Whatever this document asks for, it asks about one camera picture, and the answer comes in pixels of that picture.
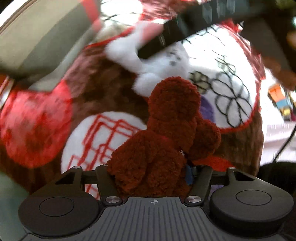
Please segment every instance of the stuffed animal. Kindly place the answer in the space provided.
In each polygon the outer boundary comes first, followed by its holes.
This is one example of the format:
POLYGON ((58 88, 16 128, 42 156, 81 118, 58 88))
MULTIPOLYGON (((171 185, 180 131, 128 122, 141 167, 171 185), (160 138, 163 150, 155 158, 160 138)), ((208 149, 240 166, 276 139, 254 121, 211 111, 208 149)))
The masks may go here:
MULTIPOLYGON (((193 2, 141 3, 141 20, 152 21, 171 19, 193 2)), ((120 36, 87 46, 52 91, 14 86, 9 95, 0 94, 6 99, 0 114, 1 172, 32 193, 73 166, 93 170, 105 164, 113 151, 147 128, 151 115, 146 101, 155 86, 168 77, 181 76, 198 88, 203 119, 221 132, 221 144, 213 156, 188 158, 195 164, 211 163, 221 169, 227 160, 256 175, 263 143, 258 104, 262 75, 258 73, 264 68, 240 39, 237 25, 211 26, 159 53, 159 59, 135 59, 140 68, 132 71, 128 69, 131 61, 112 60, 108 53, 113 40, 130 41, 124 37, 142 32, 142 24, 147 23, 139 22, 120 36)), ((134 57, 138 41, 129 43, 134 46, 130 48, 134 53, 129 53, 134 57)), ((204 136, 203 143, 196 138, 188 147, 205 144, 205 134, 200 136, 204 136)), ((86 191, 99 198, 95 185, 87 185, 86 191)))
POLYGON ((107 162, 123 196, 184 197, 189 192, 187 163, 210 157, 221 142, 216 125, 199 113, 200 99, 196 86, 181 77, 156 85, 148 101, 147 129, 127 140, 107 162))

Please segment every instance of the black flower pattern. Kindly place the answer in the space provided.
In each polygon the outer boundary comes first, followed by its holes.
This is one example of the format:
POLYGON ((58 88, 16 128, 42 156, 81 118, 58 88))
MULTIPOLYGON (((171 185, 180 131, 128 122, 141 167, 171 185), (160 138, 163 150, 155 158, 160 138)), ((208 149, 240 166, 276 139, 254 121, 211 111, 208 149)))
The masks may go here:
POLYGON ((215 104, 227 123, 233 128, 238 127, 252 112, 250 92, 236 75, 235 66, 226 62, 225 56, 219 55, 216 61, 221 72, 211 81, 211 88, 217 95, 215 104))
POLYGON ((201 95, 206 94, 206 92, 211 89, 209 77, 199 71, 190 73, 189 79, 197 87, 197 90, 201 95))

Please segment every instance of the red geometric pattern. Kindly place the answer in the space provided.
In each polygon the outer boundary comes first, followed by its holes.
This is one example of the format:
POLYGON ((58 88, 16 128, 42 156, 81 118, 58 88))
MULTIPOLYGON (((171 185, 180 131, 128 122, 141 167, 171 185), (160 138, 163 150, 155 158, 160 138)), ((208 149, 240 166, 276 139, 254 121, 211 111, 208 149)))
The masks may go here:
MULTIPOLYGON (((107 116, 97 115, 82 141, 82 155, 80 157, 72 155, 67 169, 72 166, 81 166, 83 170, 88 171, 105 164, 115 150, 111 147, 112 140, 120 136, 129 139, 138 131, 140 131, 139 128, 130 125, 125 120, 112 120, 107 116), (106 142, 96 144, 96 137, 102 138, 101 135, 105 133, 109 135, 106 136, 106 142)), ((86 192, 99 199, 96 185, 86 185, 86 192)))

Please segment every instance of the orange object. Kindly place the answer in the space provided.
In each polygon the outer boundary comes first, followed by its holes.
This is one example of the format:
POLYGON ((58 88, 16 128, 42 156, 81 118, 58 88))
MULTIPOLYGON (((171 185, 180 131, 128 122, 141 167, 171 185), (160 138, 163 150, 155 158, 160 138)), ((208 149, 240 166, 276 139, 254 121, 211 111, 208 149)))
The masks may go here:
POLYGON ((272 87, 270 87, 268 92, 273 101, 276 103, 286 98, 279 84, 275 84, 272 87))

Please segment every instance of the teddy bear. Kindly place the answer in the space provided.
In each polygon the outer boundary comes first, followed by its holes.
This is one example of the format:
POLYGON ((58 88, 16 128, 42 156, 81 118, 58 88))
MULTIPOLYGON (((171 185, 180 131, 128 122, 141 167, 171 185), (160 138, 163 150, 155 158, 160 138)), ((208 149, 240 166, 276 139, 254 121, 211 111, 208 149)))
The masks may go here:
POLYGON ((190 191, 186 165, 210 159, 221 142, 216 125, 202 118, 200 102, 197 87, 181 77, 156 85, 148 100, 147 129, 122 144, 107 162, 123 196, 184 197, 190 191))

